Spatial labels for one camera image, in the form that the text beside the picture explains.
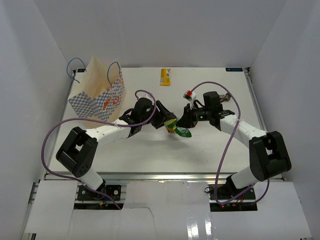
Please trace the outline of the green Fox's candy bag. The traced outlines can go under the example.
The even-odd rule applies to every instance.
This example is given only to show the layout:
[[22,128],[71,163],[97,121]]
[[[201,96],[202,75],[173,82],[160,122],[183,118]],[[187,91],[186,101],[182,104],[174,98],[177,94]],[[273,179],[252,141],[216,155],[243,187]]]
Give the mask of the green Fox's candy bag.
[[170,134],[177,134],[183,138],[191,138],[192,134],[188,128],[177,126],[179,118],[170,119],[164,122],[166,130]]

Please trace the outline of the purple M&M's packet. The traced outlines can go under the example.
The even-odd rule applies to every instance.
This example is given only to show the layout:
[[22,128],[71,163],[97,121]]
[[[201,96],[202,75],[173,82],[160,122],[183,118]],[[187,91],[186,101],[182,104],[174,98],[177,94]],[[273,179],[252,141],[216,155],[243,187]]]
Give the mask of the purple M&M's packet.
[[228,92],[226,94],[219,95],[219,100],[220,100],[221,103],[228,102],[228,101],[230,101],[231,98],[232,97]]

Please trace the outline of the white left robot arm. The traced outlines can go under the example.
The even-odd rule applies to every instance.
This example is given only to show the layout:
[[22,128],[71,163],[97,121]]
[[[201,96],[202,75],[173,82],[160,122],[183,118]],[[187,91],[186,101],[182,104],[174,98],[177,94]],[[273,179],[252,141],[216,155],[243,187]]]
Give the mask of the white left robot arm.
[[88,193],[99,200],[105,196],[104,180],[92,168],[98,147],[105,146],[121,139],[132,137],[141,131],[137,124],[151,124],[155,129],[165,125],[165,122],[176,119],[157,100],[155,103],[148,98],[140,98],[134,108],[128,109],[113,125],[103,125],[91,129],[74,127],[56,154],[56,159],[77,179],[88,188]]

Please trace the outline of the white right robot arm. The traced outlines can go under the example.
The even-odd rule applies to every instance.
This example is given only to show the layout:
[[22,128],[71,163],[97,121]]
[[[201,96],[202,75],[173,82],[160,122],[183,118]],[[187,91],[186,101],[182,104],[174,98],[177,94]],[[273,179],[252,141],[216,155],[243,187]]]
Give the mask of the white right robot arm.
[[236,200],[243,195],[246,187],[291,170],[292,163],[285,141],[278,131],[266,132],[240,121],[234,112],[223,109],[220,96],[215,91],[203,94],[203,105],[190,90],[183,97],[189,103],[177,122],[178,127],[191,129],[198,122],[209,122],[219,131],[240,141],[249,150],[248,167],[229,176],[220,187],[229,198]]

